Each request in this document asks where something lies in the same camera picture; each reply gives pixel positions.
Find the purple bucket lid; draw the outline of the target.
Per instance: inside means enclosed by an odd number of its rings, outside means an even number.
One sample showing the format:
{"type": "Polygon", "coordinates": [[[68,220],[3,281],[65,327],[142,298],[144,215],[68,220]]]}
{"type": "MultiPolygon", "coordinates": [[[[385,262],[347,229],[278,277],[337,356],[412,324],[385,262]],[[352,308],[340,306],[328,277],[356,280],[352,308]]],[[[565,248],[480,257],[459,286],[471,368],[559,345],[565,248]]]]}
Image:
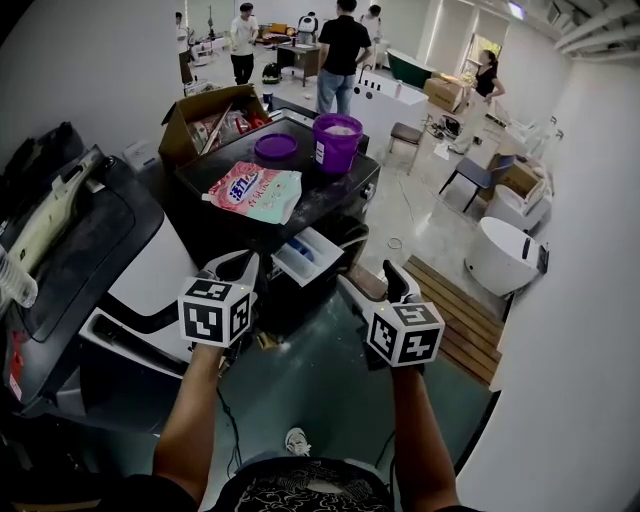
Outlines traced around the purple bucket lid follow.
{"type": "Polygon", "coordinates": [[[264,160],[280,161],[294,156],[298,149],[296,139],[288,134],[268,134],[254,145],[255,154],[264,160]]]}

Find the white rectangular bathtub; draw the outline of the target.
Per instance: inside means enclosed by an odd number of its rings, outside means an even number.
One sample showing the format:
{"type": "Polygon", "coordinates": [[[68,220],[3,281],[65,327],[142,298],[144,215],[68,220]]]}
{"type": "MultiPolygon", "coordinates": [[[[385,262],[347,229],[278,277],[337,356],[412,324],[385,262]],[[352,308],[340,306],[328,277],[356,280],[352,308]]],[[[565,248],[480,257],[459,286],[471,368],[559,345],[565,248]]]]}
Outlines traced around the white rectangular bathtub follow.
{"type": "Polygon", "coordinates": [[[399,80],[361,70],[356,76],[350,115],[369,137],[369,153],[386,147],[396,123],[420,128],[427,117],[428,97],[399,80]]]}

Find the open cardboard box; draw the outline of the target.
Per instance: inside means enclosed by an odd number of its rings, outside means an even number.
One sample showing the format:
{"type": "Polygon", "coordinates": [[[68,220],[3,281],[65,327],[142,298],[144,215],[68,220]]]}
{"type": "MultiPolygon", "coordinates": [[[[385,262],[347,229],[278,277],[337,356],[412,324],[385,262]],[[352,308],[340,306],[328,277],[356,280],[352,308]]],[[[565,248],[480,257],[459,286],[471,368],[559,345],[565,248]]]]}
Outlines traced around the open cardboard box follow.
{"type": "Polygon", "coordinates": [[[158,152],[165,164],[181,167],[270,122],[251,84],[201,92],[170,107],[158,152]]]}

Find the black and white machine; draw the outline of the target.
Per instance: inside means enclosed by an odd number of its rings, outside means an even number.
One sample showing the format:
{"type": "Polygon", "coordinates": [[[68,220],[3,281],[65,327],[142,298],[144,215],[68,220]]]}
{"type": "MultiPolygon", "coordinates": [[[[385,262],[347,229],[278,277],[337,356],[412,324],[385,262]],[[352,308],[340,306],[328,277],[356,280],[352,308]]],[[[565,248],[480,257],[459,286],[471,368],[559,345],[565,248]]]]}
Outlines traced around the black and white machine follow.
{"type": "Polygon", "coordinates": [[[34,279],[0,293],[0,397],[23,418],[158,433],[191,358],[177,299],[197,266],[122,160],[67,122],[0,171],[0,248],[34,279]]]}

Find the brown seat stool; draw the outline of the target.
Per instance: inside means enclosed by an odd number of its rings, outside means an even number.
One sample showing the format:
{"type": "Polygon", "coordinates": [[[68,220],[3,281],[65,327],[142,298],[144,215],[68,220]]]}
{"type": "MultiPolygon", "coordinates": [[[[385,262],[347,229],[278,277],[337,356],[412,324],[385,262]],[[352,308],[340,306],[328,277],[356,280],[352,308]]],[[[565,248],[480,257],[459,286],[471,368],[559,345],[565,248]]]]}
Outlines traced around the brown seat stool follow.
{"type": "Polygon", "coordinates": [[[427,120],[421,122],[420,128],[414,128],[401,122],[396,122],[391,129],[389,144],[387,147],[387,154],[391,155],[394,150],[396,142],[403,143],[411,146],[414,149],[414,153],[410,164],[408,165],[408,174],[411,174],[417,157],[420,152],[422,141],[426,133],[427,120]]]}

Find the white detergent drawer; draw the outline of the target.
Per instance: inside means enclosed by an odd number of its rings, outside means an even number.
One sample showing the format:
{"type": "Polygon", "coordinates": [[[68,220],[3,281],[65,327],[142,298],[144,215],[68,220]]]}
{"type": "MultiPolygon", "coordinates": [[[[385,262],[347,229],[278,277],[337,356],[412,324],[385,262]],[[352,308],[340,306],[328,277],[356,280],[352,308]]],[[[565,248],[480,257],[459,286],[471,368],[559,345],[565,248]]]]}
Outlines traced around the white detergent drawer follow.
{"type": "Polygon", "coordinates": [[[273,255],[277,268],[305,287],[328,270],[344,251],[312,227],[285,242],[273,255]]]}

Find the white round tub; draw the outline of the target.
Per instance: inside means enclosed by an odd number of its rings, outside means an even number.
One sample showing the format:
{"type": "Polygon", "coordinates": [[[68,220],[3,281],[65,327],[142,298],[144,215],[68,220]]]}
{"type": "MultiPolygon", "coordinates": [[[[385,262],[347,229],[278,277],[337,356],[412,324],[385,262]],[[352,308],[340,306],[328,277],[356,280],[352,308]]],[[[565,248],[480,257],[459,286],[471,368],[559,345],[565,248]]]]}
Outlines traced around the white round tub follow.
{"type": "Polygon", "coordinates": [[[549,251],[534,238],[494,218],[483,217],[464,263],[490,293],[507,296],[547,273],[549,251]]]}

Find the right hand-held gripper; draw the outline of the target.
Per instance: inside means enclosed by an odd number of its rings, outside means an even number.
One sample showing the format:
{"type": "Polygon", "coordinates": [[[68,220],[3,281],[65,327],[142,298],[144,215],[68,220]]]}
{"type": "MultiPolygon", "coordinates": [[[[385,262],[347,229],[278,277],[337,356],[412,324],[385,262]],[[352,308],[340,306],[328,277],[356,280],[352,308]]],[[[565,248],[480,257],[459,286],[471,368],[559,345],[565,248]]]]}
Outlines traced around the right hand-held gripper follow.
{"type": "Polygon", "coordinates": [[[372,298],[349,276],[337,277],[338,289],[354,315],[367,325],[365,346],[391,367],[433,361],[445,321],[432,302],[426,302],[417,282],[398,264],[386,260],[386,295],[372,298]]]}

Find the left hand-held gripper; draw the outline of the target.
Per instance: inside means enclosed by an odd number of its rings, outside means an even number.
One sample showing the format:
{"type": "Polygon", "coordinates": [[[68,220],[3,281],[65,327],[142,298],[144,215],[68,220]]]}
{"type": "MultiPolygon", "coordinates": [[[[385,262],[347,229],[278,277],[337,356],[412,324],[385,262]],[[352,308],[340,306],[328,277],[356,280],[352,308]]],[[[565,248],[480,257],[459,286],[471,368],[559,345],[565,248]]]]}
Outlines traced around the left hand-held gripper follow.
{"type": "Polygon", "coordinates": [[[220,256],[185,280],[178,297],[181,338],[219,348],[229,348],[249,329],[256,299],[255,282],[260,257],[249,250],[220,256]],[[236,279],[219,276],[221,267],[242,261],[244,267],[236,279]]]}

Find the pink detergent pouch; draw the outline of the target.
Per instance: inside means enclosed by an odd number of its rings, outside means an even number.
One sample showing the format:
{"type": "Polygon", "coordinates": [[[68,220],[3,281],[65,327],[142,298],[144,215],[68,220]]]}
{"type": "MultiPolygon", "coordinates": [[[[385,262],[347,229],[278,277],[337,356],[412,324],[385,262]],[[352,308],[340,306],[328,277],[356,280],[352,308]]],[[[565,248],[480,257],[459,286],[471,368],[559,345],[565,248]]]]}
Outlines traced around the pink detergent pouch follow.
{"type": "Polygon", "coordinates": [[[237,162],[202,200],[259,222],[286,224],[302,195],[302,173],[237,162]]]}

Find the person's black patterned shirt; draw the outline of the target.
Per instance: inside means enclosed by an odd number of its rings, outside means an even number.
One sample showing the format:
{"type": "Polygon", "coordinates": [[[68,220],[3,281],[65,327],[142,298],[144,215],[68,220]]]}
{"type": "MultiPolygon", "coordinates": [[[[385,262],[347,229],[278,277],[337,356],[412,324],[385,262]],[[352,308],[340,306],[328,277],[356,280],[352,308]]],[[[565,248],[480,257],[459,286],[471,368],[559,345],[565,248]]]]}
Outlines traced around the person's black patterned shirt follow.
{"type": "MultiPolygon", "coordinates": [[[[115,485],[95,512],[198,512],[178,484],[133,475],[115,485]]],[[[276,457],[253,462],[223,486],[205,512],[394,512],[380,478],[342,460],[276,457]]]]}

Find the purple plastic bucket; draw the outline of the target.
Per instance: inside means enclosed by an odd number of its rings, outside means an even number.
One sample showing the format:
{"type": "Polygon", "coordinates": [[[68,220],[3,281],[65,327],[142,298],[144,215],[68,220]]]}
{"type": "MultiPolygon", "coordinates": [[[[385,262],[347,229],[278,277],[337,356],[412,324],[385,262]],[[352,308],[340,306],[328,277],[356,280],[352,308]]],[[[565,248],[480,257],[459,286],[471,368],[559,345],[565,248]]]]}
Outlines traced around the purple plastic bucket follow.
{"type": "Polygon", "coordinates": [[[361,122],[348,115],[321,114],[312,132],[316,166],[325,173],[349,172],[363,136],[361,122]]]}

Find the black washing machine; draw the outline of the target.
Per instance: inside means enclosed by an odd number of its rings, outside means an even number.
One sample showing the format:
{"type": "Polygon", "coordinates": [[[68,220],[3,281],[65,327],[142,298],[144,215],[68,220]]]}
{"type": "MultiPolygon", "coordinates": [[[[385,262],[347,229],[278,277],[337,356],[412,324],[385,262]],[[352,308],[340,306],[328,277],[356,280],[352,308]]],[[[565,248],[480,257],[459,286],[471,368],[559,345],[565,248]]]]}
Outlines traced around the black washing machine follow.
{"type": "Polygon", "coordinates": [[[379,174],[379,164],[362,154],[356,154],[347,173],[321,171],[315,163],[311,129],[283,118],[174,170],[169,185],[172,201],[166,210],[199,265],[239,249],[260,255],[258,324],[266,332],[287,335],[334,290],[336,274],[357,261],[363,247],[357,238],[368,232],[364,210],[375,194],[379,174]],[[295,155],[281,162],[260,158],[254,150],[256,142],[265,135],[280,133],[297,141],[295,155]],[[203,200],[203,194],[225,177],[234,164],[241,162],[300,172],[301,197],[287,223],[268,224],[249,219],[203,200]],[[308,227],[335,245],[344,246],[345,253],[310,284],[300,286],[276,272],[272,256],[308,227]]]}

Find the dark blue chair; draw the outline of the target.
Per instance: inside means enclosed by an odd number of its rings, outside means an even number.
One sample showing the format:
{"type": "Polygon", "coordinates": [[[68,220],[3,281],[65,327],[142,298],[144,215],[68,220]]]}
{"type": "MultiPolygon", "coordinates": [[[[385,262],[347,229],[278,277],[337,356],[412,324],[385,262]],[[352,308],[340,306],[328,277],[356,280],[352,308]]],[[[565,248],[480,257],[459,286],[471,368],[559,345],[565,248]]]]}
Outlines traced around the dark blue chair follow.
{"type": "Polygon", "coordinates": [[[439,194],[442,194],[458,175],[464,177],[475,186],[475,190],[471,198],[463,209],[463,211],[466,212],[477,197],[478,193],[481,190],[489,190],[492,187],[495,187],[515,161],[515,155],[498,154],[492,167],[483,168],[473,160],[465,157],[456,165],[454,171],[440,189],[439,194]]]}

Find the person's right shoe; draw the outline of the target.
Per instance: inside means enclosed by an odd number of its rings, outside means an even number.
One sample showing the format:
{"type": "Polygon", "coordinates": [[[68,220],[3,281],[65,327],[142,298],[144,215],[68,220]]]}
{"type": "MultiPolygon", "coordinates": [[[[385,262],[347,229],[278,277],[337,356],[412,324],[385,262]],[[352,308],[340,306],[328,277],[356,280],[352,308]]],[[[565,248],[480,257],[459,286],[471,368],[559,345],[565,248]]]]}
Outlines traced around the person's right shoe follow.
{"type": "Polygon", "coordinates": [[[311,445],[304,431],[299,427],[293,427],[287,432],[285,436],[285,448],[294,456],[310,456],[311,445]]]}

